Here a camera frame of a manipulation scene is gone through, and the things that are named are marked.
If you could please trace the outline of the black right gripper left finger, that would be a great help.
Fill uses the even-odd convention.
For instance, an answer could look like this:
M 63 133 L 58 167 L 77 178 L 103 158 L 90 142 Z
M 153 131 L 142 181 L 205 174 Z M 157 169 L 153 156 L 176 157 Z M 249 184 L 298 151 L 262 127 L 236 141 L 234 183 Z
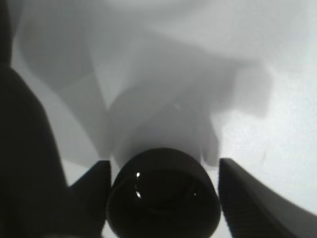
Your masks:
M 108 184 L 108 162 L 67 184 L 44 107 L 12 68 L 1 67 L 1 237 L 99 238 Z

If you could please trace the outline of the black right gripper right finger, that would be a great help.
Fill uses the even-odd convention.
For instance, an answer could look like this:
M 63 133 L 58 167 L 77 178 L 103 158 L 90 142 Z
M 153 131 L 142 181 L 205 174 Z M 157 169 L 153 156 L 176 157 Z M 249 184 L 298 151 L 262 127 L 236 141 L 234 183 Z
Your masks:
M 219 161 L 219 198 L 234 238 L 315 238 L 316 215 L 281 197 L 232 159 Z

